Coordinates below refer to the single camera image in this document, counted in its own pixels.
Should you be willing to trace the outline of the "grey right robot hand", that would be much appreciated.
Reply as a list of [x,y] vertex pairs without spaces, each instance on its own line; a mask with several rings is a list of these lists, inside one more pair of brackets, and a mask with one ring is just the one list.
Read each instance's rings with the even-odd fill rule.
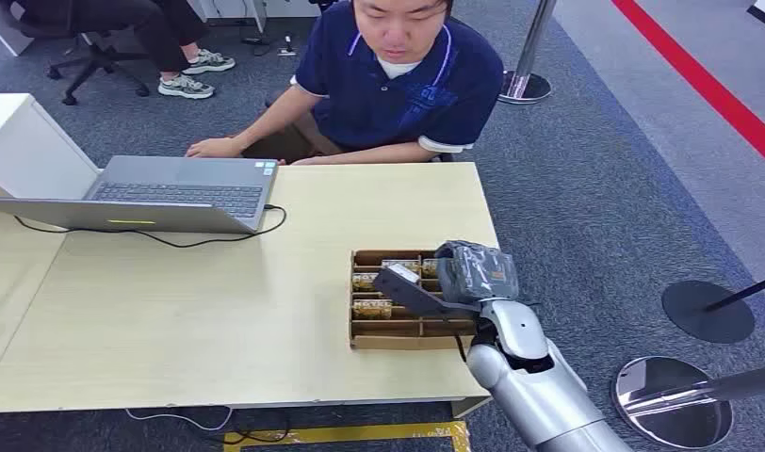
[[479,243],[450,240],[435,252],[444,300],[475,305],[484,299],[515,299],[519,282],[513,257]]

